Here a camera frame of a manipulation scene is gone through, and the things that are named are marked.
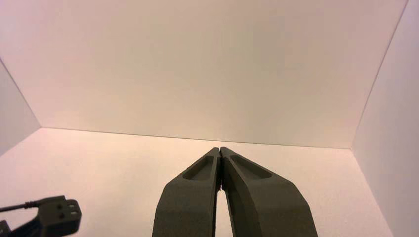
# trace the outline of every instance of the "white side wall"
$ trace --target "white side wall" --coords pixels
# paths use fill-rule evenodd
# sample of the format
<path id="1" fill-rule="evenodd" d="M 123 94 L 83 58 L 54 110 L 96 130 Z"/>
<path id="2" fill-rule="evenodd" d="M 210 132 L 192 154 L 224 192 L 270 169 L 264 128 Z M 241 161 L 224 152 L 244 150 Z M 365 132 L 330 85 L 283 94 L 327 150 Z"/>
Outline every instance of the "white side wall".
<path id="1" fill-rule="evenodd" d="M 419 236 L 419 0 L 410 0 L 353 152 L 395 237 Z"/>
<path id="2" fill-rule="evenodd" d="M 40 127 L 0 61 L 0 155 Z"/>

